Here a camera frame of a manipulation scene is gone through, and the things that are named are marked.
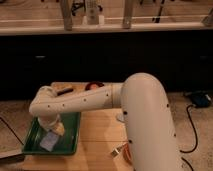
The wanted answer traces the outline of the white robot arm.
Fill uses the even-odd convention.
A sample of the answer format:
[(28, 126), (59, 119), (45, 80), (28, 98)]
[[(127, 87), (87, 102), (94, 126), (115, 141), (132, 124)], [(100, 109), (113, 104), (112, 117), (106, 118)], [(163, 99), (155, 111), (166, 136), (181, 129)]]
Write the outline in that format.
[(122, 83), (65, 96), (43, 86), (29, 112), (48, 130), (62, 113), (112, 108), (122, 110), (134, 171), (183, 171), (168, 98), (151, 74), (135, 73)]

